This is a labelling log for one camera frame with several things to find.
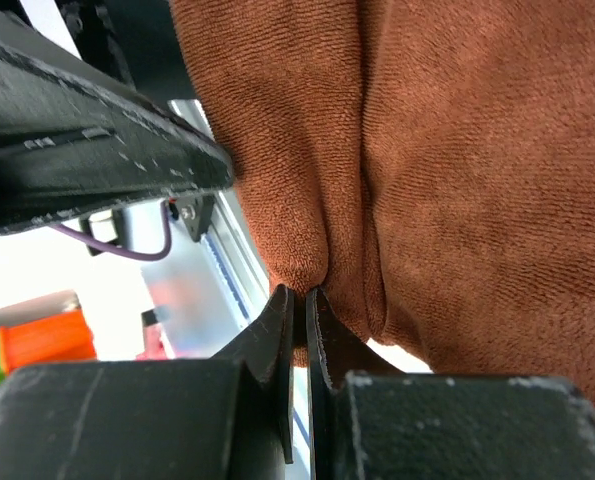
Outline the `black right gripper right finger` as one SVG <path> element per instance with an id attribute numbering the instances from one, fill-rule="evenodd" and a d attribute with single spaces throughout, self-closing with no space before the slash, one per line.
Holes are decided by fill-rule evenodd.
<path id="1" fill-rule="evenodd" d="M 314 479 L 405 479 L 399 427 L 404 377 L 336 317 L 324 292 L 306 299 Z"/>

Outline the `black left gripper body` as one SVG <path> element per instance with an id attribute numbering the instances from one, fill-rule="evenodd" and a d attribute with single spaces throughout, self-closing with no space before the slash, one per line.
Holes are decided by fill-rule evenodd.
<path id="1" fill-rule="evenodd" d="M 167 1 L 61 1 L 84 62 L 155 103 L 197 97 Z"/>

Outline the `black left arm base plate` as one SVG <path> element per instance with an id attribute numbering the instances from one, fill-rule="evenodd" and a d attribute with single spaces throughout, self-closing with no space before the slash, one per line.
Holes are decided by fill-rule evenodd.
<path id="1" fill-rule="evenodd" d="M 168 209 L 174 220 L 181 220 L 195 243 L 207 233 L 211 225 L 215 196 L 193 195 L 170 199 Z"/>

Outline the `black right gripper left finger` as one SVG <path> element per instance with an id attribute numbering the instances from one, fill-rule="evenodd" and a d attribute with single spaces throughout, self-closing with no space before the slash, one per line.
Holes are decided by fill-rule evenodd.
<path id="1" fill-rule="evenodd" d="M 295 293 L 275 288 L 259 316 L 216 352 L 242 367 L 231 455 L 242 464 L 291 464 Z"/>

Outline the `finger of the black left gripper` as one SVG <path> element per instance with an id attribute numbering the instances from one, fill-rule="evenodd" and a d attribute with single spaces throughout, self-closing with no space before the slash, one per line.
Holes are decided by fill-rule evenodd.
<path id="1" fill-rule="evenodd" d="M 0 235 L 233 182 L 229 153 L 182 118 L 0 41 Z"/>

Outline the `rust orange towel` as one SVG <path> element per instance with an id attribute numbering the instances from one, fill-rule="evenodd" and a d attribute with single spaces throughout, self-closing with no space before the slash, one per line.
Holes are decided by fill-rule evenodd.
<path id="1" fill-rule="evenodd" d="M 272 285 L 595 405 L 595 1 L 175 1 Z"/>

